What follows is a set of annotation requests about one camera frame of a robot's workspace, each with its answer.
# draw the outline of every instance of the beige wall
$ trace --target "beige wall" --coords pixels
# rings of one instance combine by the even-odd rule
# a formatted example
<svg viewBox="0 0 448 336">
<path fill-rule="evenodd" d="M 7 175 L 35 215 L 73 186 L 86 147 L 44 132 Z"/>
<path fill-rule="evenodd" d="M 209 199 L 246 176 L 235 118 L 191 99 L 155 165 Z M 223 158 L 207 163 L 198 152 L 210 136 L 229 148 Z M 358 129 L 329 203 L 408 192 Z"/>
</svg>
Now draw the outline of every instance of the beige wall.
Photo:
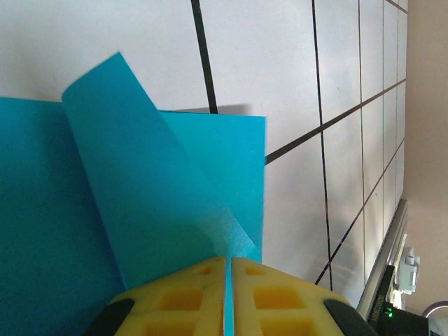
<svg viewBox="0 0 448 336">
<path fill-rule="evenodd" d="M 407 307 L 421 312 L 448 300 L 448 1 L 409 0 L 407 36 L 405 198 L 421 256 Z"/>
</svg>

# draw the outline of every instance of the yellow foam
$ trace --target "yellow foam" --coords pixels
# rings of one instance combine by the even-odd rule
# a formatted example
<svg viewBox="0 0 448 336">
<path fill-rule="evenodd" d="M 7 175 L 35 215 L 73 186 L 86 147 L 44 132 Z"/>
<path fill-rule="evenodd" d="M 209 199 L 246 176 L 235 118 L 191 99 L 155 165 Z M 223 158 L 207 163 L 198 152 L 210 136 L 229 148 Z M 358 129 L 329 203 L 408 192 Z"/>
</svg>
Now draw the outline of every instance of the yellow foam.
<svg viewBox="0 0 448 336">
<path fill-rule="evenodd" d="M 216 257 L 129 290 L 112 301 L 135 301 L 115 336 L 222 335 L 224 285 L 225 258 Z"/>
<path fill-rule="evenodd" d="M 245 258 L 232 275 L 235 336 L 343 336 L 323 305 L 342 296 Z"/>
</svg>

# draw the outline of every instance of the blue paper sheet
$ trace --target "blue paper sheet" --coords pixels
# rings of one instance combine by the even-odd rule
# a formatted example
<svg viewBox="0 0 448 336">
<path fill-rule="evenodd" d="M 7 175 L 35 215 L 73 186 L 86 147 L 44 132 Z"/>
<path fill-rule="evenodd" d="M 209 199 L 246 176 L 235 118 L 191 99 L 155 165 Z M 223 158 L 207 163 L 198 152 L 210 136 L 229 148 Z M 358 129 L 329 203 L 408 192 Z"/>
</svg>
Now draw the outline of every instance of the blue paper sheet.
<svg viewBox="0 0 448 336">
<path fill-rule="evenodd" d="M 126 288 L 256 249 L 120 54 L 62 101 Z"/>
<path fill-rule="evenodd" d="M 119 54 L 63 98 L 0 98 L 1 335 L 79 335 L 125 288 L 261 261 L 264 118 L 159 112 Z"/>
<path fill-rule="evenodd" d="M 80 335 L 124 291 L 62 105 L 0 99 L 0 335 Z"/>
</svg>

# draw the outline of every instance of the black rubber pad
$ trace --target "black rubber pad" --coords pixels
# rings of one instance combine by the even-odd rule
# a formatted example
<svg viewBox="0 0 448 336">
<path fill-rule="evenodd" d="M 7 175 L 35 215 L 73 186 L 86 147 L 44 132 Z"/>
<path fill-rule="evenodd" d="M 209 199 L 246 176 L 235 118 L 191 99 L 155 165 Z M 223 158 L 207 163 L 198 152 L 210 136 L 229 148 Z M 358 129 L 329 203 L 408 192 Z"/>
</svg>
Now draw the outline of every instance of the black rubber pad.
<svg viewBox="0 0 448 336">
<path fill-rule="evenodd" d="M 108 305 L 89 325 L 83 336 L 114 336 L 134 303 L 133 299 L 123 299 Z"/>
<path fill-rule="evenodd" d="M 352 306 L 337 300 L 325 300 L 324 305 L 344 336 L 378 336 Z"/>
</svg>

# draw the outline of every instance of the square cutout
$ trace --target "square cutout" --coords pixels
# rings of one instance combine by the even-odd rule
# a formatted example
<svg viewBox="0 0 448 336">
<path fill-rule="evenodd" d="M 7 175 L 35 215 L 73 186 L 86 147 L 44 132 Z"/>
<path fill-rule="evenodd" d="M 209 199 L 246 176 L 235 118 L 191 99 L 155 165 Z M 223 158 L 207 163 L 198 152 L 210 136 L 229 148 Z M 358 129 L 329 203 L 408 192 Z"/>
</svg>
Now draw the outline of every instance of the square cutout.
<svg viewBox="0 0 448 336">
<path fill-rule="evenodd" d="M 173 288 L 163 294 L 158 307 L 160 310 L 199 310 L 202 296 L 200 289 Z"/>
<path fill-rule="evenodd" d="M 317 336 L 311 319 L 264 318 L 260 320 L 263 336 Z"/>
<path fill-rule="evenodd" d="M 291 287 L 260 287 L 253 290 L 257 309 L 300 309 L 303 301 Z"/>
<path fill-rule="evenodd" d="M 195 326 L 195 323 L 190 321 L 154 322 L 146 326 L 144 336 L 193 336 Z"/>
</svg>

